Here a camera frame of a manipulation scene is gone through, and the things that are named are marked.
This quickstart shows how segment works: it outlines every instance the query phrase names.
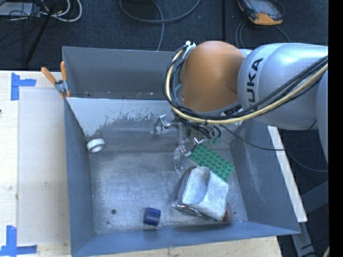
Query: orange handle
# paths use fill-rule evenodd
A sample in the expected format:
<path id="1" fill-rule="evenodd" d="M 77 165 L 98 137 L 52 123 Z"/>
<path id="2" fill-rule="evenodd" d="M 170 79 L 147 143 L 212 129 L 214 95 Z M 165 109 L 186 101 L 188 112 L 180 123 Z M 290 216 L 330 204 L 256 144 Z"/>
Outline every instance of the orange handle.
<path id="1" fill-rule="evenodd" d="M 65 69 L 64 61 L 61 62 L 61 74 L 62 74 L 62 80 L 66 81 L 67 76 L 66 76 L 66 69 Z"/>
<path id="2" fill-rule="evenodd" d="M 48 80 L 54 85 L 57 80 L 56 78 L 52 75 L 52 73 L 46 68 L 46 67 L 42 67 L 41 68 L 41 72 L 44 73 L 44 75 L 48 78 Z"/>

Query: orange device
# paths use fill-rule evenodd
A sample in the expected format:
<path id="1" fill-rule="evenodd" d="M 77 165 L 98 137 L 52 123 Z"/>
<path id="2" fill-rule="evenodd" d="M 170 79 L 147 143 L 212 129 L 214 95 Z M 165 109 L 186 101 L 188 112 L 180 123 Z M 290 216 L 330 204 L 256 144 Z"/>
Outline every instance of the orange device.
<path id="1" fill-rule="evenodd" d="M 255 25 L 271 26 L 282 23 L 282 13 L 272 0 L 238 0 L 238 6 Z"/>

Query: yellow cable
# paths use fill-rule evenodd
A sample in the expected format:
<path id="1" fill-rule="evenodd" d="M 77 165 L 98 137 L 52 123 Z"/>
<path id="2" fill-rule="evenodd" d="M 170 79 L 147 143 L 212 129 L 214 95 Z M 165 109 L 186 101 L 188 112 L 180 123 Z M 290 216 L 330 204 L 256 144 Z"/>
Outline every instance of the yellow cable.
<path id="1" fill-rule="evenodd" d="M 170 68 L 167 71 L 166 74 L 166 94 L 167 97 L 171 100 L 172 97 L 170 95 L 170 89 L 169 89 L 169 83 L 170 83 L 170 77 L 172 76 L 172 68 L 173 68 L 174 64 L 170 66 Z M 254 117 L 257 117 L 259 115 L 262 115 L 280 105 L 282 105 L 283 103 L 287 102 L 290 98 L 292 98 L 294 95 L 296 95 L 297 93 L 299 93 L 301 90 L 303 90 L 305 87 L 307 87 L 308 85 L 310 85 L 311 83 L 313 83 L 314 81 L 316 81 L 320 76 L 322 76 L 324 74 L 324 72 L 327 70 L 328 68 L 328 64 L 326 64 L 325 66 L 323 66 L 318 72 L 316 72 L 311 78 L 309 78 L 304 84 L 302 84 L 300 87 L 298 87 L 297 89 L 295 89 L 294 91 L 290 92 L 289 94 L 287 94 L 286 96 L 284 96 L 283 98 L 277 100 L 274 103 L 269 104 L 268 106 L 259 109 L 257 111 L 254 111 L 248 115 L 244 115 L 242 117 L 239 118 L 231 118 L 231 119 L 225 119 L 225 120 L 211 120 L 211 119 L 202 119 L 202 118 L 197 118 L 197 117 L 193 117 L 193 116 L 189 116 L 183 112 L 181 112 L 180 110 L 178 110 L 176 107 L 174 107 L 173 105 L 171 105 L 172 110 L 175 111 L 176 114 L 178 114 L 180 117 L 192 121 L 192 122 L 198 122 L 198 123 L 203 123 L 203 124 L 231 124 L 231 123 L 235 123 L 235 122 L 240 122 L 240 121 L 244 121 L 244 120 L 248 120 Z"/>

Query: green lego brick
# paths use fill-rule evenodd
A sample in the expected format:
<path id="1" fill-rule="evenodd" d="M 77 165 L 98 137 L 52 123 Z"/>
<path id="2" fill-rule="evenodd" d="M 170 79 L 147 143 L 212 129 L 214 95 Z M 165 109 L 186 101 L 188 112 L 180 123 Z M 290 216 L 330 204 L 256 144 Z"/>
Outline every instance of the green lego brick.
<path id="1" fill-rule="evenodd" d="M 197 165 L 209 168 L 221 179 L 227 181 L 234 166 L 209 148 L 198 145 L 189 157 Z"/>

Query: bin floor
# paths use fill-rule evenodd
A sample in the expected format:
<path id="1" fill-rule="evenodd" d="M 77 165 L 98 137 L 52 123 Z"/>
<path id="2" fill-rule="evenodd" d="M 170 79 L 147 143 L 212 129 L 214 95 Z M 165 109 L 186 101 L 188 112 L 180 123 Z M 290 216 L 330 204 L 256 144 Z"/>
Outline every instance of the bin floor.
<path id="1" fill-rule="evenodd" d="M 230 161 L 229 149 L 216 150 Z M 172 207 L 187 160 L 176 172 L 173 152 L 100 152 L 90 154 L 94 225 L 97 234 L 155 228 L 144 224 L 147 207 L 161 210 L 158 228 L 218 224 L 211 218 L 185 215 Z M 229 203 L 233 222 L 247 221 L 236 171 L 230 175 Z"/>

